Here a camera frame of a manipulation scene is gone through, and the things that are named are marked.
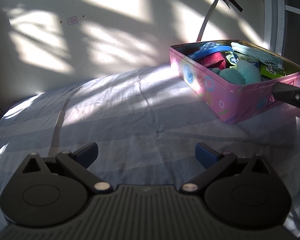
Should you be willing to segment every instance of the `striped bedsheet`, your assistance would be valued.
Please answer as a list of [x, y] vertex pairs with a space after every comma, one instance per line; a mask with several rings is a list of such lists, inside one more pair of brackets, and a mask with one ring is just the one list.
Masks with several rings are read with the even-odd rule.
[[[204, 169], [198, 142], [239, 157], [263, 153], [293, 197], [285, 226], [300, 236], [300, 110], [287, 104], [225, 124], [169, 65], [52, 90], [13, 106], [0, 121], [0, 193], [29, 153], [54, 156], [97, 142], [89, 171], [110, 182], [174, 184]], [[0, 211], [0, 230], [6, 225]]]

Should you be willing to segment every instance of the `zipper pull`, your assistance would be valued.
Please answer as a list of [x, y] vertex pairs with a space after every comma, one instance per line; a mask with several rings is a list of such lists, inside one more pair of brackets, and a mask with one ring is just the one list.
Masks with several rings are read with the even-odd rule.
[[271, 74], [273, 74], [273, 73], [274, 73], [274, 70], [273, 70], [273, 68], [272, 68], [271, 62], [267, 59], [267, 60], [265, 61], [265, 63], [266, 63], [267, 66], [268, 66], [268, 71], [269, 71]]

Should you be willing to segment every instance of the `ribbed gray surface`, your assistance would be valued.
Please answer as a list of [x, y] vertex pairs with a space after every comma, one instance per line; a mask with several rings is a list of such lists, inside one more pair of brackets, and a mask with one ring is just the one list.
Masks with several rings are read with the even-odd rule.
[[0, 240], [291, 240], [284, 228], [263, 232], [236, 230], [212, 218], [197, 197], [173, 186], [119, 186], [93, 198], [74, 220], [54, 228], [10, 226]]

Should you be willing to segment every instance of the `triangular cutout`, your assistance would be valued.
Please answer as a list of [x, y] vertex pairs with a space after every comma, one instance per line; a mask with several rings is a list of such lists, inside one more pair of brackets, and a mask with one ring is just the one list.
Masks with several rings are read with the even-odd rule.
[[23, 169], [23, 173], [40, 171], [40, 167], [35, 158], [31, 158], [27, 163], [26, 167]]
[[259, 172], [259, 173], [265, 173], [265, 174], [270, 174], [267, 167], [264, 165], [264, 162], [260, 159], [257, 159], [252, 171], [254, 172]]

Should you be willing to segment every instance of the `blue polka dot fabric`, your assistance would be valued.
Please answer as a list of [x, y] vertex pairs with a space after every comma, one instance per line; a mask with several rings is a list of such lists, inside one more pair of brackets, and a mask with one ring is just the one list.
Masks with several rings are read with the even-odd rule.
[[203, 46], [201, 46], [198, 51], [189, 55], [188, 57], [193, 60], [196, 60], [199, 57], [208, 56], [218, 51], [233, 51], [233, 50], [230, 46], [222, 46], [220, 43], [209, 41]]

